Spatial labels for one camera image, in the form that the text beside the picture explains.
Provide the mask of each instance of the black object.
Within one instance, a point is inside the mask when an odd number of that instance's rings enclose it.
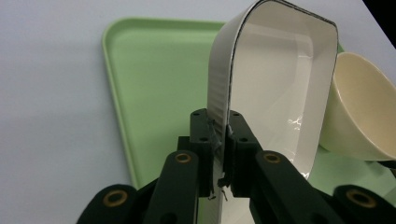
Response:
[[[396,208],[357,186],[333,196],[311,187],[280,153],[262,150],[243,116],[231,111],[224,177],[234,197],[250,198],[256,223],[394,223]],[[158,178],[140,190],[114,185],[88,204],[78,224],[196,223],[198,197],[213,191],[213,160],[220,141],[205,109],[191,113],[191,136],[179,137]]]

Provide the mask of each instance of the white tabletop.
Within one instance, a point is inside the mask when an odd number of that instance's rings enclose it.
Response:
[[[396,50],[361,0],[293,0],[338,26],[346,51],[396,83]],[[251,0],[2,1],[1,223],[75,223],[93,195],[131,184],[101,35],[123,17],[228,21]]]

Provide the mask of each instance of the green plastic surface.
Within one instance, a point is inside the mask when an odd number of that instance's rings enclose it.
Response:
[[[123,19],[103,37],[106,67],[134,185],[157,178],[177,138],[188,136],[190,113],[206,105],[207,67],[222,22]],[[318,149],[309,181],[332,194],[356,184],[387,196],[391,172]]]

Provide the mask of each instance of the beige cup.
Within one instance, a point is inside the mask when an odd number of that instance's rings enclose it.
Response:
[[[396,89],[360,55],[337,56],[319,143],[365,161],[396,160]]]

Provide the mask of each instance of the white table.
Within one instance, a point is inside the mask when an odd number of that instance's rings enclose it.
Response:
[[[396,83],[396,50],[360,0],[293,0],[338,26]],[[131,184],[101,49],[122,17],[228,21],[252,1],[2,1],[1,223],[75,223],[92,196]]]

